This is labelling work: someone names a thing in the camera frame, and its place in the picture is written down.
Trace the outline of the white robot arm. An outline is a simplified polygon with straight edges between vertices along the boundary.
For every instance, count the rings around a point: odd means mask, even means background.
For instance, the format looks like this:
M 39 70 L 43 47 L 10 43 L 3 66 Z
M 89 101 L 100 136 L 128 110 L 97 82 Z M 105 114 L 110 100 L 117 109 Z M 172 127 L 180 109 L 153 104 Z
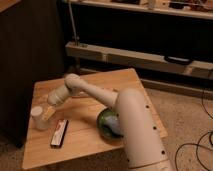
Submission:
M 76 74 L 69 74 L 61 86 L 48 94 L 47 102 L 58 106 L 80 91 L 118 115 L 129 171 L 175 171 L 145 96 L 140 91 L 125 88 L 113 92 L 90 84 Z

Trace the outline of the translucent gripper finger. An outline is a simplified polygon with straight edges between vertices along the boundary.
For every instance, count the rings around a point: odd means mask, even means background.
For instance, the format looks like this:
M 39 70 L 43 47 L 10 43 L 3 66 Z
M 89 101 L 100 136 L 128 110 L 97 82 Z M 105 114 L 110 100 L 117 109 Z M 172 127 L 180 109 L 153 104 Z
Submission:
M 55 108 L 52 106 L 49 106 L 47 110 L 44 112 L 44 114 L 42 115 L 42 120 L 48 121 L 54 113 L 55 113 Z

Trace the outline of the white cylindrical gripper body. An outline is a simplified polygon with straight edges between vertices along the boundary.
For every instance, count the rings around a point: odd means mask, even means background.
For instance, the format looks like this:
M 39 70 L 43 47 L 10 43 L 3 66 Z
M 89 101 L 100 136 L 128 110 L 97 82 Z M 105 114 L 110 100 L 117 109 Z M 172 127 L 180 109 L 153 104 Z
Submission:
M 48 94 L 47 102 L 51 106 L 58 106 L 63 104 L 71 96 L 71 90 L 62 85 Z

